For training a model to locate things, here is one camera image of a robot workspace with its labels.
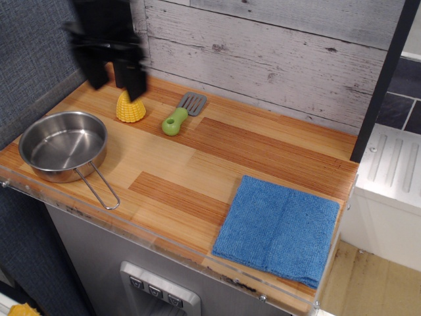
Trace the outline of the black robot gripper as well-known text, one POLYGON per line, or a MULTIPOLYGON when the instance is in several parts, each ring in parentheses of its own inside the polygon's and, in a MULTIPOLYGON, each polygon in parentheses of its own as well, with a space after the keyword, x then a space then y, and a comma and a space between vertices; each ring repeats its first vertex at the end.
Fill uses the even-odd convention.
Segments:
POLYGON ((71 1, 74 22, 63 27, 70 34, 70 49, 84 76, 95 90, 109 77, 106 61, 114 61, 116 86, 130 99, 147 91, 147 73, 139 65, 144 58, 141 40, 134 32, 130 1, 71 1))

